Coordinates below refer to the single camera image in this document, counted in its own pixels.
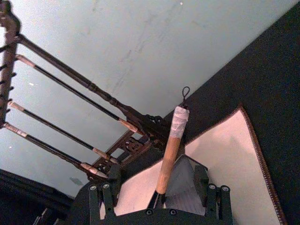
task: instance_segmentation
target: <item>black metal clamp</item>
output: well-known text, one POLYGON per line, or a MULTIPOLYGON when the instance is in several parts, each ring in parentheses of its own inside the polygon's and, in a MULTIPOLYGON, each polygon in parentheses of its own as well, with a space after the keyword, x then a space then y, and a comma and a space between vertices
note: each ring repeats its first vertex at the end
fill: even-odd
POLYGON ((214 224, 232 225, 230 204, 230 188, 207 186, 207 211, 205 216, 184 212, 177 209, 145 209, 121 216, 116 216, 113 207, 113 197, 110 183, 92 184, 89 189, 90 225, 110 224, 214 224), (105 218, 100 220, 100 206, 105 206, 105 218))

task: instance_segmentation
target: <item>metal loop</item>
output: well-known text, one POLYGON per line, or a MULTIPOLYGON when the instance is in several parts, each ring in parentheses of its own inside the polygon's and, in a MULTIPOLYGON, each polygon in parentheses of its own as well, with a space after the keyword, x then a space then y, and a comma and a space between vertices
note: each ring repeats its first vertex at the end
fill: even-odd
POLYGON ((189 94, 189 91, 190 91, 190 90, 191 90, 191 89, 190 89, 188 86, 185 86, 185 87, 182 89, 183 101, 186 100, 186 96, 189 94))

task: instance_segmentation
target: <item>rod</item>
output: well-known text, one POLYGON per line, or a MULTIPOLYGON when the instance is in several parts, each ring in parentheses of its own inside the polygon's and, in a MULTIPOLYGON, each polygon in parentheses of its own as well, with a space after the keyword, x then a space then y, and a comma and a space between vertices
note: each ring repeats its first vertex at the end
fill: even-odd
POLYGON ((109 161, 111 161, 112 163, 118 164, 118 160, 117 160, 116 158, 114 158, 114 157, 112 157, 112 156, 106 154, 105 152, 100 151, 100 150, 97 149, 97 148, 94 148, 94 147, 91 146, 90 144, 88 144, 88 143, 82 141, 81 139, 75 137, 74 135, 68 133, 67 131, 65 131, 65 130, 63 130, 63 129, 61 129, 61 128, 59 128, 58 126, 56 126, 56 125, 54 125, 54 124, 52 124, 52 123, 50 123, 50 122, 44 120, 43 118, 37 116, 36 114, 30 112, 29 110, 27 110, 27 109, 25 109, 24 107, 20 106, 20 105, 17 104, 16 102, 10 101, 10 102, 8 103, 8 105, 9 105, 10 107, 14 108, 14 109, 17 109, 17 110, 21 111, 21 112, 24 113, 24 114, 30 116, 31 118, 34 118, 34 119, 36 119, 37 121, 39 121, 39 122, 45 124, 46 126, 52 128, 53 130, 58 131, 59 133, 61 133, 61 134, 63 134, 64 136, 66 136, 66 137, 72 139, 73 141, 76 141, 77 143, 81 144, 82 146, 84 146, 84 147, 86 147, 86 148, 92 150, 93 152, 97 153, 98 155, 100 155, 100 156, 103 157, 104 159, 109 160, 109 161))
POLYGON ((62 87, 66 88, 67 90, 69 90, 70 92, 76 94, 78 97, 80 97, 81 99, 85 100, 86 102, 90 103, 91 105, 93 105, 94 107, 96 107, 97 109, 101 110, 102 112, 104 112, 106 115, 112 117, 113 119, 117 120, 119 123, 121 123, 122 125, 124 125, 125 127, 127 127, 128 129, 130 129, 132 132, 136 133, 138 131, 138 128, 135 127, 134 125, 132 125, 131 123, 121 119, 120 117, 118 117, 117 115, 113 114, 112 112, 110 112, 109 110, 105 109, 104 107, 102 107, 101 105, 99 105, 98 103, 94 102, 93 100, 91 100, 90 98, 86 97, 85 95, 83 95, 82 93, 80 93, 79 91, 75 90, 74 88, 72 88, 71 86, 69 86, 68 84, 64 83, 62 80, 58 79, 57 77, 53 76, 52 74, 50 74, 49 72, 47 72, 46 70, 44 70, 43 68, 41 68, 40 66, 36 65, 35 63, 33 63, 32 61, 30 61, 29 59, 27 59, 25 56, 23 55, 16 55, 15 56, 19 61, 25 63, 26 65, 34 68, 36 71, 44 74, 46 77, 50 78, 51 80, 55 81, 56 83, 58 83, 59 85, 61 85, 62 87))
POLYGON ((6 128, 7 130, 10 130, 12 131, 13 133, 16 133, 17 135, 19 135, 20 137, 30 141, 31 143, 39 146, 40 148, 62 158, 63 160, 73 164, 76 168, 80 169, 81 171, 87 173, 87 172, 90 172, 100 178, 107 178, 107 176, 100 172, 98 169, 92 167, 91 165, 87 164, 87 163, 83 163, 83 162, 80 162, 78 159, 56 149, 55 147, 25 133, 24 131, 14 127, 13 125, 9 124, 9 123, 4 123, 3 124, 3 127, 6 128))
POLYGON ((153 123, 151 120, 147 119, 144 115, 139 113, 134 108, 122 104, 116 98, 112 97, 109 93, 100 89, 96 84, 82 76, 80 73, 73 70, 71 67, 67 66, 51 54, 47 53, 45 50, 28 40, 24 35, 18 34, 15 37, 15 41, 21 43, 26 46, 37 55, 42 57, 44 60, 51 63, 53 66, 64 72, 66 75, 80 83, 85 88, 99 95, 102 99, 109 102, 113 106, 117 107, 122 111, 122 113, 130 120, 131 123, 134 123, 134 126, 138 128, 142 135, 149 135, 149 132, 159 137, 161 140, 165 140, 167 138, 167 133, 163 131, 157 124, 153 123))

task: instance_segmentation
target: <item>white tape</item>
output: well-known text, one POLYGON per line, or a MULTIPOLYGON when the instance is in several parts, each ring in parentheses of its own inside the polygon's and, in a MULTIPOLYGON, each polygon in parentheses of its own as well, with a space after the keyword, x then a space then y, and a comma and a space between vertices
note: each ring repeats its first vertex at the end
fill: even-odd
POLYGON ((10 125, 9 123, 5 123, 5 124, 4 124, 4 127, 5 127, 7 130, 10 130, 10 131, 12 131, 12 132, 14 132, 14 133, 16 133, 16 134, 22 136, 22 137, 26 137, 26 136, 27 136, 27 133, 25 133, 24 131, 22 131, 22 130, 16 128, 16 127, 14 127, 13 125, 10 125))
POLYGON ((177 106, 174 110, 170 137, 181 138, 188 121, 189 110, 177 106))

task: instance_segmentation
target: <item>black cue shaft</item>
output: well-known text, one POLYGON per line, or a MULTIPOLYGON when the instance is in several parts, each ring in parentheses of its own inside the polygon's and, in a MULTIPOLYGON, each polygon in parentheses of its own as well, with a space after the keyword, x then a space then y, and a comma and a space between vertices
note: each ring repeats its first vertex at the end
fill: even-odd
POLYGON ((17 109, 17 110, 21 111, 22 113, 24 113, 24 114, 26 114, 26 115, 28 115, 28 116, 30 116, 30 117, 32 117, 32 118, 38 120, 39 122, 45 124, 46 126, 48 126, 48 127, 52 128, 52 129, 58 131, 59 133, 63 134, 64 136, 66 136, 66 137, 68 137, 68 138, 70 138, 70 139, 76 141, 77 143, 83 145, 84 147, 86 147, 86 148, 92 150, 93 152, 99 154, 99 155, 100 155, 101 157, 103 157, 104 159, 110 160, 112 163, 118 164, 118 160, 115 159, 114 157, 111 157, 111 156, 107 155, 105 152, 102 152, 102 151, 100 151, 99 149, 94 148, 94 147, 91 146, 90 144, 88 144, 88 143, 84 142, 83 140, 81 140, 81 139, 75 137, 74 135, 68 133, 67 131, 65 131, 65 130, 63 130, 63 129, 61 129, 61 128, 59 128, 58 126, 56 126, 56 125, 54 125, 54 124, 52 124, 52 123, 50 123, 50 122, 48 122, 48 121, 46 121, 46 120, 44 120, 43 118, 39 117, 38 115, 36 115, 36 114, 30 112, 29 110, 25 109, 24 107, 20 106, 20 105, 17 104, 16 102, 10 101, 10 102, 8 103, 8 105, 9 105, 10 107, 14 108, 14 109, 17 109))
POLYGON ((122 125, 124 125, 125 127, 127 127, 129 130, 133 131, 134 133, 138 132, 137 127, 135 127, 134 125, 132 125, 131 123, 121 119, 120 117, 118 117, 117 115, 113 114, 112 112, 108 111, 107 109, 105 109, 104 107, 102 107, 101 105, 99 105, 98 103, 94 102, 93 100, 91 100, 90 98, 86 97, 85 95, 83 95, 82 93, 78 92, 77 90, 75 90, 74 88, 72 88, 71 86, 67 85, 66 83, 64 83, 62 80, 56 78, 55 76, 53 76, 52 74, 50 74, 49 72, 47 72, 46 70, 44 70, 43 68, 41 68, 40 66, 36 65, 35 63, 33 63, 32 61, 30 61, 29 59, 27 59, 25 56, 23 55, 16 55, 15 56, 16 59, 18 59, 19 61, 27 64, 28 66, 34 68, 35 70, 37 70, 38 72, 44 74, 45 76, 47 76, 48 78, 50 78, 51 80, 55 81, 56 83, 58 83, 59 85, 61 85, 62 87, 66 88, 67 90, 69 90, 70 92, 76 94, 78 97, 80 97, 81 99, 85 100, 86 102, 90 103, 91 105, 93 105, 94 107, 96 107, 97 109, 101 110, 102 112, 104 112, 106 115, 109 115, 110 117, 112 117, 113 119, 117 120, 118 122, 120 122, 122 125))
POLYGON ((4 123, 3 127, 6 128, 7 130, 10 130, 14 133, 16 133, 17 135, 19 135, 20 137, 23 137, 24 139, 30 141, 31 143, 39 146, 40 148, 60 157, 61 159, 73 164, 76 168, 78 168, 79 170, 83 171, 83 172, 90 172, 98 177, 102 177, 102 178, 107 178, 107 176, 103 173, 101 173, 99 170, 97 170, 96 168, 91 167, 89 164, 87 163, 83 163, 81 161, 79 161, 78 159, 58 150, 57 148, 35 138, 34 136, 31 136, 27 133, 25 133, 24 131, 14 127, 13 125, 9 124, 9 123, 4 123))

